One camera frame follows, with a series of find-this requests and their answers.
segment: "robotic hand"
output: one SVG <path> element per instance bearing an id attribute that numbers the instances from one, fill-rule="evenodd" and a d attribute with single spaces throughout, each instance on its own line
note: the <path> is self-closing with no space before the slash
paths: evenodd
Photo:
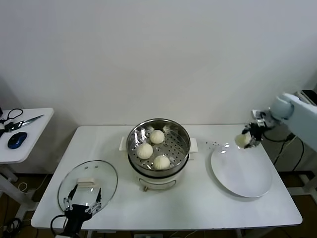
<path id="1" fill-rule="evenodd" d="M 63 202 L 65 206 L 65 217 L 68 219 L 64 231 L 57 235 L 57 238 L 77 238 L 79 237 L 78 234 L 81 230 L 83 223 L 92 218 L 102 207 L 101 203 L 101 188 L 99 188 L 99 193 L 97 195 L 96 201 L 91 204 L 90 206 L 79 205 L 79 204 L 72 204 L 72 199 L 75 195 L 76 189 L 78 185 L 70 191 L 68 197 L 65 197 Z M 53 221 L 51 221 L 51 231 L 55 236 L 55 232 L 53 230 Z"/>
<path id="2" fill-rule="evenodd" d="M 291 94 L 276 97 L 272 107 L 265 111 L 252 110 L 254 121 L 247 124 L 236 143 L 243 148 L 259 145 L 262 134 L 279 124 L 317 151 L 317 107 L 300 101 Z"/>

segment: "black cable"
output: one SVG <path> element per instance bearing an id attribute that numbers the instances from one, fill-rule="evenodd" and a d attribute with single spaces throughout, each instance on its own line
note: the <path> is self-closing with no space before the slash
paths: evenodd
<path id="1" fill-rule="evenodd" d="M 267 139 L 268 141 L 271 141 L 271 142 L 285 142 L 285 141 L 287 141 L 286 138 L 283 139 L 283 140 L 273 140 L 273 139 L 270 139 L 270 138 L 268 138 L 264 133 L 263 133 L 263 137 L 264 137 L 265 139 Z"/>
<path id="2" fill-rule="evenodd" d="M 53 222 L 55 221 L 56 218 L 58 217 L 66 217 L 65 215 L 61 214 L 61 215 L 57 215 L 56 217 L 54 217 L 52 220 L 51 220 L 51 225 L 50 225 L 50 229 L 51 229 L 51 232 L 54 236 L 56 236 L 56 232 L 54 231 L 53 229 Z"/>
<path id="3" fill-rule="evenodd" d="M 38 238 L 38 235 L 39 235 L 39 229 L 36 229 L 36 235 L 34 238 Z"/>
<path id="4" fill-rule="evenodd" d="M 302 154 L 299 158 L 299 161 L 297 162 L 297 164 L 295 165 L 295 167 L 293 168 L 292 172 L 296 170 L 297 166 L 299 165 L 299 163 L 302 161 L 302 158 L 303 158 L 303 155 L 304 155 L 304 152 L 305 152 L 305 146 L 304 146 L 304 143 L 301 141 L 301 144 L 302 144 Z"/>
<path id="5" fill-rule="evenodd" d="M 276 160 L 274 161 L 274 165 L 276 164 L 276 162 L 278 161 L 278 159 L 279 159 L 279 156 L 281 155 L 281 153 L 282 153 L 282 151 L 283 151 L 283 149 L 284 149 L 284 146 L 285 146 L 285 144 L 287 143 L 287 141 L 285 141 L 283 144 L 282 144 L 282 147 L 281 147 L 281 149 L 279 150 L 279 153 L 278 153 L 278 155 L 277 155 L 277 157 L 276 157 Z"/>
<path id="6" fill-rule="evenodd" d="M 286 230 L 284 230 L 283 228 L 280 228 L 280 229 L 287 235 L 288 238 L 292 238 Z"/>
<path id="7" fill-rule="evenodd" d="M 13 218 L 9 220 L 6 224 L 6 229 L 3 231 L 2 237 L 3 238 L 13 238 L 17 234 L 20 233 L 22 229 L 22 222 L 18 218 Z"/>

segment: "table leg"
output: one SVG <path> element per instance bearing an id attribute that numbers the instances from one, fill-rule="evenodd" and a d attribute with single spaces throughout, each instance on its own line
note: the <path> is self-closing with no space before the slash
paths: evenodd
<path id="1" fill-rule="evenodd" d="M 268 228 L 261 228 L 261 229 L 254 229 L 248 232 L 243 238 L 261 238 L 265 236 L 267 233 L 274 230 L 275 227 L 268 227 Z"/>
<path id="2" fill-rule="evenodd" d="M 314 202 L 317 204 L 317 177 L 309 180 L 306 175 L 299 175 L 304 183 L 303 187 L 288 187 L 287 190 L 291 196 L 310 195 Z"/>
<path id="3" fill-rule="evenodd" d="M 0 173 L 2 173 L 8 179 L 11 179 L 11 181 L 13 181 L 13 182 L 17 182 L 18 181 L 18 177 L 6 165 L 1 165 L 0 166 Z"/>
<path id="4" fill-rule="evenodd" d="M 13 184 L 7 179 L 0 175 L 0 189 L 3 190 L 8 196 L 13 198 L 15 201 L 21 205 L 26 205 L 27 207 L 33 207 L 35 202 L 32 201 L 25 194 L 21 193 Z"/>

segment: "computer mouse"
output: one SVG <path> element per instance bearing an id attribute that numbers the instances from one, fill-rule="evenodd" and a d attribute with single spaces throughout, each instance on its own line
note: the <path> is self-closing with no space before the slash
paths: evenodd
<path id="1" fill-rule="evenodd" d="M 28 136 L 28 133 L 26 132 L 19 132 L 14 134 L 8 141 L 8 147 L 10 149 L 19 148 L 27 136 Z"/>

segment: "cable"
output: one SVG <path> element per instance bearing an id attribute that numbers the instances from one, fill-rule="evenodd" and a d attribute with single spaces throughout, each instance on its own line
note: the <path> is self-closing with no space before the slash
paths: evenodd
<path id="1" fill-rule="evenodd" d="M 285 141 L 287 141 L 287 138 L 285 138 L 285 139 L 283 139 L 283 140 L 273 140 L 273 139 L 270 139 L 270 138 L 268 138 L 264 133 L 263 133 L 263 137 L 264 137 L 265 139 L 267 139 L 268 141 L 271 141 L 271 142 L 285 142 Z"/>
<path id="2" fill-rule="evenodd" d="M 18 218 L 13 218 L 9 220 L 6 224 L 6 229 L 3 231 L 3 238 L 13 238 L 15 237 L 22 229 L 22 222 Z"/>
<path id="3" fill-rule="evenodd" d="M 185 236 L 184 238 L 187 238 L 188 236 L 190 236 L 191 234 L 195 233 L 196 231 L 193 231 L 191 233 L 189 233 L 187 236 Z"/>
<path id="4" fill-rule="evenodd" d="M 299 161 L 297 162 L 297 164 L 295 165 L 295 167 L 293 168 L 292 172 L 296 170 L 297 166 L 300 164 L 300 162 L 302 161 L 302 158 L 303 158 L 303 155 L 304 155 L 304 152 L 305 152 L 305 146 L 304 146 L 304 143 L 301 141 L 301 144 L 302 144 L 302 154 L 299 158 Z"/>
<path id="5" fill-rule="evenodd" d="M 39 229 L 36 229 L 36 235 L 34 238 L 38 238 L 38 235 L 39 235 Z"/>
<path id="6" fill-rule="evenodd" d="M 175 235 L 176 233 L 177 233 L 178 231 L 175 231 L 173 234 L 171 234 L 170 236 L 169 236 L 169 238 L 171 238 L 173 235 Z"/>
<path id="7" fill-rule="evenodd" d="M 43 179 L 41 185 L 38 186 L 38 188 L 36 188 L 35 191 L 38 190 L 38 189 L 40 189 L 40 187 L 42 187 L 42 185 L 43 185 L 45 179 L 48 177 L 48 175 L 49 175 L 49 174 L 47 174 L 47 175 L 45 176 L 45 178 Z M 23 185 L 23 184 L 25 185 L 25 188 L 24 188 L 24 189 L 21 189 L 20 186 Z M 31 192 L 24 192 L 27 188 L 28 188 L 28 184 L 27 184 L 26 182 L 21 182 L 21 183 L 19 183 L 19 185 L 18 185 L 18 190 L 19 190 L 20 192 L 22 192 L 23 194 L 28 194 L 28 193 L 31 193 L 31 192 L 34 191 L 34 190 L 32 189 Z"/>
<path id="8" fill-rule="evenodd" d="M 276 162 L 278 161 L 278 159 L 280 158 L 280 156 L 285 152 L 287 146 L 289 146 L 290 144 L 292 144 L 292 142 L 293 142 L 296 138 L 297 138 L 297 136 L 294 136 L 294 138 L 292 138 L 290 141 L 287 140 L 287 141 L 285 141 L 285 142 L 282 144 L 282 147 L 281 147 L 281 149 L 280 149 L 278 155 L 277 155 L 277 156 L 275 157 L 275 159 L 274 159 L 274 163 L 273 163 L 274 165 L 276 164 Z"/>
<path id="9" fill-rule="evenodd" d="M 280 229 L 287 235 L 288 238 L 292 238 L 292 237 L 287 233 L 286 230 L 284 230 L 283 228 L 280 228 Z"/>
<path id="10" fill-rule="evenodd" d="M 53 222 L 55 221 L 56 218 L 58 217 L 66 217 L 65 215 L 61 214 L 61 215 L 57 215 L 56 217 L 54 217 L 52 220 L 51 220 L 51 224 L 50 224 L 50 229 L 51 229 L 51 232 L 54 236 L 56 236 L 56 232 L 54 231 L 53 229 Z"/>
<path id="11" fill-rule="evenodd" d="M 285 142 L 282 144 L 282 147 L 281 147 L 281 149 L 279 150 L 278 155 L 275 157 L 275 160 L 274 160 L 274 163 L 273 163 L 274 165 L 276 164 L 276 162 L 278 161 L 280 155 L 282 154 L 282 151 L 283 151 L 284 146 L 285 146 L 286 143 L 287 143 L 287 142 L 285 141 Z"/>

